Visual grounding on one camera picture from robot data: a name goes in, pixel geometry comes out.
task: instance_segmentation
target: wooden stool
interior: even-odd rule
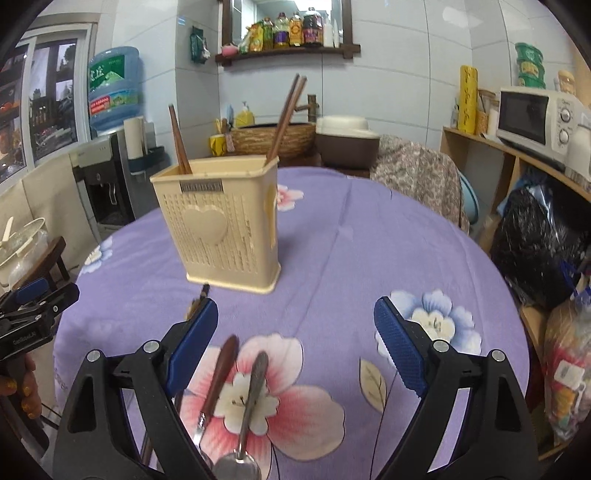
[[[60,273],[64,281],[70,280],[70,274],[66,266],[64,265],[64,261],[61,258],[62,253],[66,248],[66,241],[62,236],[57,237],[56,239],[52,240],[49,243],[49,246],[43,253],[43,255],[37,260],[35,265],[29,270],[29,272],[21,278],[15,285],[13,286],[13,290],[16,290],[24,285],[27,285],[39,278],[45,278],[49,283],[49,288],[52,291],[57,290],[56,282],[51,277],[51,269],[54,265],[57,264],[57,268],[59,268]]]

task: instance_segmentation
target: plastic bag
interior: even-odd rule
[[[8,289],[12,290],[12,287],[23,278],[30,269],[35,266],[37,260],[41,258],[47,247],[49,246],[49,235],[45,230],[39,230],[35,237],[33,237],[33,245],[29,251],[19,259],[14,269],[8,276]]]
[[[570,440],[591,410],[591,289],[556,307],[544,341],[544,396],[556,436]]]
[[[557,202],[547,185],[523,187],[509,195],[491,259],[523,303],[538,303],[551,310],[572,293],[560,264],[580,263],[588,223],[585,218],[573,221],[571,210],[577,210],[570,205],[567,200]]]

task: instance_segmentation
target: wicker basket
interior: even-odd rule
[[[238,155],[264,155],[271,148],[277,124],[261,124],[232,130],[232,141]],[[281,158],[306,153],[316,137],[315,124],[290,124],[279,148]]]

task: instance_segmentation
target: spoon handle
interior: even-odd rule
[[[261,390],[265,384],[265,375],[267,374],[267,366],[269,364],[269,357],[265,352],[260,352],[256,356],[256,360],[252,366],[251,384],[248,387],[248,399],[246,400],[246,407],[244,409],[244,416],[242,418],[242,426],[240,428],[240,436],[238,437],[238,449],[236,450],[236,458],[242,460],[246,451],[246,438],[248,437],[248,430],[251,424],[252,414],[255,410],[256,401],[261,395]]]

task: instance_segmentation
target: blue water jug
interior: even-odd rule
[[[98,53],[88,65],[90,126],[98,133],[140,115],[139,51],[116,47]]]

